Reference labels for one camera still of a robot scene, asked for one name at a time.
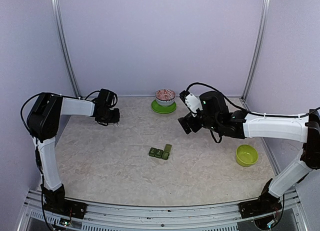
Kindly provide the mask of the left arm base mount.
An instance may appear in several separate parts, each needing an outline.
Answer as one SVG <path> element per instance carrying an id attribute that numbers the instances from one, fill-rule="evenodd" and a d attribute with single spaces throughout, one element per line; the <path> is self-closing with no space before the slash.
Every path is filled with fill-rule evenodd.
<path id="1" fill-rule="evenodd" d="M 69 200 L 69 199 L 58 199 L 49 200 L 45 199 L 44 209 L 55 214 L 60 214 L 70 218 L 84 219 L 87 204 L 84 202 Z"/>

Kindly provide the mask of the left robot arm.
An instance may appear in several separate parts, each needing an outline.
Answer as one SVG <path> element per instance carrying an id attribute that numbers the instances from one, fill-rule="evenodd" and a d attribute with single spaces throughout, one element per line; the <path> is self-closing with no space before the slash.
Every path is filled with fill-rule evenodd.
<path id="1" fill-rule="evenodd" d="M 28 99 L 35 102 L 27 118 L 21 120 L 35 147 L 36 163 L 42 177 L 41 191 L 46 199 L 50 199 L 50 205 L 61 214 L 70 209 L 55 153 L 61 117 L 90 117 L 104 127 L 120 122 L 120 110 L 116 107 L 117 94 L 104 88 L 97 90 L 96 94 L 97 97 L 90 100 L 51 92 L 37 93 Z"/>

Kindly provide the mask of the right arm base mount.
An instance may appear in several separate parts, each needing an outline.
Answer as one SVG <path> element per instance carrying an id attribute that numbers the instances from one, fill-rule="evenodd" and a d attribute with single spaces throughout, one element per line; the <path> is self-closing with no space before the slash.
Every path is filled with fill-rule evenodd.
<path id="1" fill-rule="evenodd" d="M 281 210 L 283 206 L 279 197 L 264 192 L 257 199 L 240 202 L 238 207 L 241 218 L 246 219 Z"/>

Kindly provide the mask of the green pill organizer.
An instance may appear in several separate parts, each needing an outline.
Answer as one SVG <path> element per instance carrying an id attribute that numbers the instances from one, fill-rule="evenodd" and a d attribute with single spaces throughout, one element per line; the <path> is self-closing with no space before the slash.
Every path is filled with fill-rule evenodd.
<path id="1" fill-rule="evenodd" d="M 164 146 L 164 149 L 151 147 L 148 152 L 148 155 L 150 157 L 154 157 L 154 158 L 158 158 L 158 159 L 162 159 L 162 160 L 168 160 L 170 153 L 171 153 L 171 150 L 172 150 L 171 144 L 166 144 Z"/>

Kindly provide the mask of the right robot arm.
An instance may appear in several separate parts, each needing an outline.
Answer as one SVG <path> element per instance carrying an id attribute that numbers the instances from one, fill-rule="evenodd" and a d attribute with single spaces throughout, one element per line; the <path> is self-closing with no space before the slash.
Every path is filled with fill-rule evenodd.
<path id="1" fill-rule="evenodd" d="M 186 134 L 204 128 L 219 144 L 223 137 L 234 139 L 273 138 L 297 141 L 303 144 L 298 156 L 266 185 L 266 194 L 256 201 L 256 209 L 266 213 L 288 189 L 313 170 L 320 168 L 320 115 L 318 109 L 296 115 L 251 112 L 236 104 L 230 112 L 231 101 L 214 87 L 195 96 L 188 89 L 179 98 L 189 113 L 178 119 Z"/>

